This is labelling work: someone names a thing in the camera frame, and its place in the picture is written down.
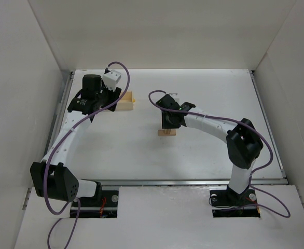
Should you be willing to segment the long light wood block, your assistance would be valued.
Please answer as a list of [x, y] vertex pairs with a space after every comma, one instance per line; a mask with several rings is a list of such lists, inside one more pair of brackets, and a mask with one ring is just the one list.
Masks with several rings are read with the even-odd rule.
[[159, 129], [158, 136], [176, 136], [175, 129]]

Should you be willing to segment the cream plastic drawer box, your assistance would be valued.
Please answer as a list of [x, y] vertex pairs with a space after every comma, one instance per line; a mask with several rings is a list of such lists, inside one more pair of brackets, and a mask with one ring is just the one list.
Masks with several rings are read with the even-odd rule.
[[127, 91], [123, 98], [117, 103], [116, 111], [134, 110], [135, 98], [132, 91]]

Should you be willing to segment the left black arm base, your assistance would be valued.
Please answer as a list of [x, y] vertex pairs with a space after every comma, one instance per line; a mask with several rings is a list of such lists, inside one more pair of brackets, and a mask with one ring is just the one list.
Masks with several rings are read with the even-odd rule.
[[117, 218], [119, 203], [119, 188], [102, 190], [98, 199], [80, 198], [81, 208], [79, 218]]

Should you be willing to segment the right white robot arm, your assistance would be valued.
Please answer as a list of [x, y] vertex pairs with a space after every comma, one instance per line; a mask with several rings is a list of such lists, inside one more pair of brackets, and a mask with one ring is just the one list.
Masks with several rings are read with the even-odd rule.
[[180, 105], [170, 94], [164, 95], [156, 105], [162, 108], [162, 120], [171, 128], [183, 126], [197, 129], [227, 145], [232, 172], [225, 191], [225, 203], [219, 206], [245, 205], [253, 164], [263, 149], [251, 121], [245, 118], [240, 123], [208, 119], [208, 114], [194, 104], [185, 102]]

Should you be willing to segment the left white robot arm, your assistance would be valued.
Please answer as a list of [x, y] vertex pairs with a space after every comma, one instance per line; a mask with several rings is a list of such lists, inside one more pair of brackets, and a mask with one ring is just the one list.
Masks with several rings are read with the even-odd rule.
[[44, 196], [44, 175], [48, 175], [47, 195], [50, 199], [71, 202], [76, 198], [97, 199], [101, 192], [98, 182], [78, 179], [69, 170], [79, 140], [93, 122], [93, 113], [103, 107], [114, 111], [121, 94], [117, 87], [121, 73], [111, 70], [103, 75], [86, 74], [82, 88], [68, 105], [64, 123], [54, 144], [41, 162], [30, 168], [33, 185], [39, 197]]

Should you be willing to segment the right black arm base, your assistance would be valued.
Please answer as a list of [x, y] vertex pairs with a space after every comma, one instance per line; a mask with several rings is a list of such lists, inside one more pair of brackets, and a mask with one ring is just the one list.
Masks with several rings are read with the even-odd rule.
[[242, 196], [238, 196], [236, 192], [233, 194], [228, 189], [212, 189], [209, 204], [212, 206], [214, 218], [260, 218], [253, 189], [248, 189]]

